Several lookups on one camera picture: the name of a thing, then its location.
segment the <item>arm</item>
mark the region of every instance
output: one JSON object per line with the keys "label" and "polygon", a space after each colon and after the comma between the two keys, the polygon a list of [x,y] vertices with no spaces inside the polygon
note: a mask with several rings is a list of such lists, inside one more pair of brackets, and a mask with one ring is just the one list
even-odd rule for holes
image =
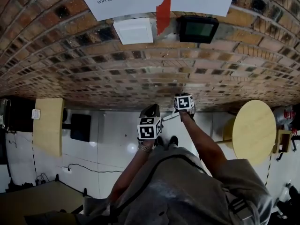
{"label": "arm", "polygon": [[199,153],[199,158],[203,160],[207,169],[214,176],[221,165],[227,161],[223,151],[210,136],[197,126],[187,112],[180,112],[180,116]]}
{"label": "arm", "polygon": [[[145,140],[143,145],[152,148],[154,145],[154,140]],[[134,158],[114,184],[112,191],[108,196],[108,199],[111,202],[118,200],[118,198],[121,197],[121,195],[126,191],[137,172],[147,162],[148,157],[149,153],[145,151],[138,150],[136,152]]]}

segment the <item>person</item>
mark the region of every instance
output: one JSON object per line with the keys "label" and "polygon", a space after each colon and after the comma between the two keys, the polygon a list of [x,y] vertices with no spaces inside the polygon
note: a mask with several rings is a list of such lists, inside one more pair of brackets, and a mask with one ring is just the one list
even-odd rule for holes
{"label": "person", "polygon": [[278,198],[276,200],[276,205],[279,210],[287,216],[291,223],[300,224],[300,219],[298,217],[298,212],[300,209],[300,194],[290,183],[287,183],[286,187],[289,189],[289,195],[291,199],[289,201],[282,202]]}
{"label": "person", "polygon": [[114,224],[267,224],[272,197],[250,163],[227,160],[187,112],[180,116],[200,159],[178,148],[176,137],[168,150],[161,139],[153,150],[154,140],[145,140],[105,206],[88,208],[85,214],[115,216]]}

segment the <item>screen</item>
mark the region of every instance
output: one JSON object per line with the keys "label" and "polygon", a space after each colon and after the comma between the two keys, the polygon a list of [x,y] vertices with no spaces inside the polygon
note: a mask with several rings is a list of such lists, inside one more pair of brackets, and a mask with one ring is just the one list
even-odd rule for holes
{"label": "screen", "polygon": [[208,37],[212,31],[213,24],[188,22],[186,35],[206,36]]}

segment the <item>white floor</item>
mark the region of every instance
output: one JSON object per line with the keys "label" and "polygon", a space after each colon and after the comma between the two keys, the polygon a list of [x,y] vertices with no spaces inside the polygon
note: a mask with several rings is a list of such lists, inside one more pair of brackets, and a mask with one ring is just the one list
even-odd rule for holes
{"label": "white floor", "polygon": [[[7,156],[15,184],[25,182],[35,185],[35,179],[45,173],[49,180],[58,174],[62,182],[83,191],[87,188],[88,194],[95,198],[106,198],[120,175],[115,173],[96,173],[83,167],[71,165],[71,173],[66,173],[62,167],[69,164],[80,164],[95,171],[123,171],[133,158],[137,150],[136,122],[138,112],[100,112],[72,110],[68,113],[68,120],[72,113],[91,115],[90,142],[81,142],[70,138],[70,131],[63,130],[62,157],[52,157],[36,146],[32,146],[31,133],[18,132],[7,134]],[[225,112],[197,113],[195,121],[198,126],[215,141],[222,140],[222,128],[231,118]],[[185,147],[197,155],[193,143],[185,130],[180,118],[164,123],[162,137],[167,142],[172,135],[177,135],[179,146]],[[221,144],[228,159],[235,159],[232,149]],[[284,185],[292,184],[300,190],[300,148],[283,155],[280,162],[272,155],[270,175],[267,188],[274,199],[281,196],[287,198]],[[265,183],[270,164],[270,157],[254,167],[262,181]],[[0,192],[8,188],[9,177],[5,165],[0,165]]]}

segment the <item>brick wall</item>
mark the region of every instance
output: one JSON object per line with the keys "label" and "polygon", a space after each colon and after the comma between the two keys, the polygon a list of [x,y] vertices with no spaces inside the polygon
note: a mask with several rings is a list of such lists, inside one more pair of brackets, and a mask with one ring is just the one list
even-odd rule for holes
{"label": "brick wall", "polygon": [[[171,17],[185,14],[200,15]],[[0,0],[0,96],[121,110],[170,110],[181,91],[198,110],[300,102],[300,0],[232,0],[216,18],[211,44],[122,45],[113,19],[97,22],[83,0]]]}

